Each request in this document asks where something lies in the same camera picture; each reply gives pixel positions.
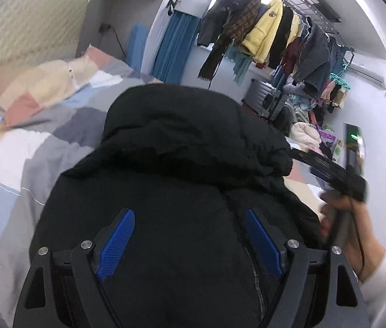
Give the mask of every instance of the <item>person's arm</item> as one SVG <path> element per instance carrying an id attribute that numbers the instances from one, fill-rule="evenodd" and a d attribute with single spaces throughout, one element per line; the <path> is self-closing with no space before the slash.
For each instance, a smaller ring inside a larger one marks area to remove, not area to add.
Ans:
<path id="1" fill-rule="evenodd" d="M 321 196 L 325 201 L 329 196 Z M 361 292 L 367 305 L 367 311 L 372 328 L 386 328 L 386 249 L 380 244 L 374 235 L 371 219 L 364 203 L 342 197 L 331 201 L 322 208 L 326 214 L 330 208 L 350 211 L 354 210 L 354 216 L 360 234 L 363 252 L 364 267 L 357 240 L 355 228 L 350 231 L 348 241 L 343 251 L 347 256 L 351 267 L 358 274 L 361 282 Z M 327 238 L 331 224 L 327 218 L 321 222 L 321 235 Z"/>

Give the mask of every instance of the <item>metal clothes rack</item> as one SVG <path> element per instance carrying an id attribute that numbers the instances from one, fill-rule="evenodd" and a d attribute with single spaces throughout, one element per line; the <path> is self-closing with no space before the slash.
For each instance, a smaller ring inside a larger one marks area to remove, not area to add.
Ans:
<path id="1" fill-rule="evenodd" d="M 282 0 L 283 3 L 290 7 L 294 13 L 298 14 L 303 19 L 311 17 L 311 19 L 316 22 L 316 24 L 321 27 L 321 29 L 328 35 L 334 36 L 339 45 L 347 47 L 351 52 L 351 59 L 348 61 L 343 55 L 344 61 L 350 65 L 354 59 L 354 49 L 350 48 L 347 43 L 343 40 L 340 33 L 334 28 L 332 23 L 308 0 Z"/>

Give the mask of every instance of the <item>plaid scarf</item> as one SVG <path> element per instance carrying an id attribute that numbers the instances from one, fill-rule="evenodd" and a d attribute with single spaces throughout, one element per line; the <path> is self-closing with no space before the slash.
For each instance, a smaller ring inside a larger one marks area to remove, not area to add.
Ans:
<path id="1" fill-rule="evenodd" d="M 231 14 L 229 21 L 223 27 L 219 39 L 214 44 L 213 50 L 205 63 L 203 63 L 198 78 L 213 80 L 216 69 L 231 42 L 234 41 L 235 45 L 239 45 L 254 28 L 260 4 L 261 0 L 249 0 L 245 8 Z"/>

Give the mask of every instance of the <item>air conditioner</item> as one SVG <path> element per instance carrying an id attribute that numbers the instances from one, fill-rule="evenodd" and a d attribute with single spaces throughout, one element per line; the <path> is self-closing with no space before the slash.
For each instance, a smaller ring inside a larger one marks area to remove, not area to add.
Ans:
<path id="1" fill-rule="evenodd" d="M 347 70 L 354 72 L 356 75 L 361 76 L 386 90 L 386 78 L 367 67 L 351 63 Z"/>

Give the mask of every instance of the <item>bed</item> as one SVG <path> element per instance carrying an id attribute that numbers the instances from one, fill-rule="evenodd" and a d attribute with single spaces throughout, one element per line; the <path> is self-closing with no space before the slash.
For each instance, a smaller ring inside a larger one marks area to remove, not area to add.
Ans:
<path id="1" fill-rule="evenodd" d="M 57 178 L 98 146 L 122 92 L 159 82 L 91 46 L 74 59 L 86 5 L 0 2 L 0 327 L 12 326 L 29 245 Z M 318 212 L 321 189 L 308 167 L 295 163 L 285 182 Z"/>

